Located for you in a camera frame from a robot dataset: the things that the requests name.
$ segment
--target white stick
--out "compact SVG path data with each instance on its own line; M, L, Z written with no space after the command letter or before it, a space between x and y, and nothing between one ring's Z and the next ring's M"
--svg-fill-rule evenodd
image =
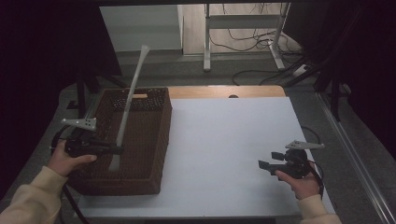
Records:
M129 89L128 98L125 103L125 109L122 115L120 124L119 134L117 135L116 144L118 147L122 146L122 139L125 132L126 120L128 119L129 110L131 108L132 98L134 96L134 88L136 87L137 79L139 77L140 69L142 68L143 61L149 53L149 47L146 45L142 46L140 51L139 62L137 63L136 71L134 72L134 79L132 80L131 88ZM120 155L113 155L113 159L108 167L109 171L118 171L120 169Z

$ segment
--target human hand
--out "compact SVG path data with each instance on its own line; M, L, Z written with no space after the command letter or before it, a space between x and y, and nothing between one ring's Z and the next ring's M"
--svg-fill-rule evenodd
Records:
M294 191L298 200L319 194L319 184L312 173L309 173L302 179L294 179L278 170L275 171L275 174L279 179L285 181L291 186L291 190Z
M67 176L80 165L96 161L97 157L95 155L84 155L77 158L71 158L64 151L65 143L66 141L64 140L58 143L48 164L48 167L58 175Z

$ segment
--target beige sleeve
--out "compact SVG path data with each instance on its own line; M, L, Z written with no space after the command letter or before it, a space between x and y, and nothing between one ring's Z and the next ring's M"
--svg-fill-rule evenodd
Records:
M320 195L314 195L298 202L303 220L301 224L340 224L341 220L336 214L329 214Z
M60 194L67 178L44 166L30 185L15 192L11 204L0 214L0 223L53 223L61 208Z

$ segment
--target black panel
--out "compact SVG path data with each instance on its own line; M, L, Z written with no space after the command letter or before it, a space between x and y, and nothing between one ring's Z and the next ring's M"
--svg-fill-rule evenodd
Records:
M342 52L341 78L354 111L396 159L395 3L373 1Z
M60 91L76 81L76 72L92 66L120 75L120 67L99 7L2 1L0 14L2 197L47 129Z

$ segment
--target white table surface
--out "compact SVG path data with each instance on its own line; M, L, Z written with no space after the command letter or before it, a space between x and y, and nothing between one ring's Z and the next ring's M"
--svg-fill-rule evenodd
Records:
M169 146L158 195L81 196L85 217L299 216L290 186L259 168L305 141L289 97L172 100ZM308 158L313 160L309 150ZM334 212L325 190L323 202Z

